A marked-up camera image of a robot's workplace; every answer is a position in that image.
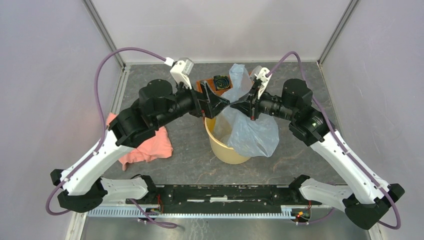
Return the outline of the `translucent blue plastic trash bag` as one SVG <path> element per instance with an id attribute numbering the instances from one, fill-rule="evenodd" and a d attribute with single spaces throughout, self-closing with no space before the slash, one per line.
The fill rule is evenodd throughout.
<path id="1" fill-rule="evenodd" d="M 243 64 L 233 64 L 229 69 L 232 88 L 221 96 L 234 103 L 246 95 L 253 86 L 248 70 Z M 272 116 L 261 114 L 251 120 L 237 109 L 226 107 L 217 117 L 212 135 L 244 157 L 271 157 L 280 138 L 279 127 Z"/>

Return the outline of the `yellow plastic trash bin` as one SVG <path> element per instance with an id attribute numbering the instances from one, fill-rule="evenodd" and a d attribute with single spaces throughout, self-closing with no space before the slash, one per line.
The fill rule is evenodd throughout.
<path id="1" fill-rule="evenodd" d="M 204 127 L 209 138 L 209 143 L 214 155 L 222 162 L 230 165 L 239 165 L 247 162 L 251 157 L 238 154 L 232 147 L 228 147 L 220 140 L 214 137 L 214 127 L 216 118 L 204 118 Z"/>

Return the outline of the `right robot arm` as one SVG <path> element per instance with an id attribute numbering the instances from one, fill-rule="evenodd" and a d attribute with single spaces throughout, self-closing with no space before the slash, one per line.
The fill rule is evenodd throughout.
<path id="1" fill-rule="evenodd" d="M 403 187 L 388 183 L 366 166 L 325 112 L 312 106 L 313 92 L 304 80 L 285 81 L 279 96 L 260 88 L 261 82 L 256 80 L 249 92 L 230 106 L 252 121 L 261 114 L 288 120 L 291 133 L 324 158 L 345 181 L 345 185 L 336 186 L 300 175 L 288 191 L 293 203 L 307 200 L 328 205 L 344 212 L 364 230 L 380 224 L 389 210 L 396 209 L 395 203 L 405 194 Z"/>

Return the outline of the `orange wooden divided tray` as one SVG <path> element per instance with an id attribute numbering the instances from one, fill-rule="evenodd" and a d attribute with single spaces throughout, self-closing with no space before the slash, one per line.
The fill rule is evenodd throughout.
<path id="1" fill-rule="evenodd" d="M 249 72 L 246 72 L 244 69 L 242 71 L 229 71 L 227 74 L 217 74 L 210 78 L 196 81 L 191 91 L 194 95 L 203 95 L 201 84 L 203 82 L 206 83 L 210 91 L 215 95 L 228 99 L 241 97 L 253 85 L 253 82 L 249 78 Z"/>

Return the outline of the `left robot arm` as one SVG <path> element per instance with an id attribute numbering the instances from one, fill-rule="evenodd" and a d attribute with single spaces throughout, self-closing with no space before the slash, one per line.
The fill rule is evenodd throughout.
<path id="1" fill-rule="evenodd" d="M 52 183 L 61 189 L 57 196 L 61 208 L 85 213 L 103 202 L 153 203 L 157 188 L 151 177 L 108 179 L 103 176 L 104 172 L 170 122 L 185 114 L 212 119 L 230 104 L 229 100 L 216 95 L 205 81 L 201 82 L 201 91 L 196 91 L 182 83 L 173 88 L 166 80 L 154 79 L 138 94 L 138 99 L 110 122 L 90 152 L 68 169 L 51 172 Z"/>

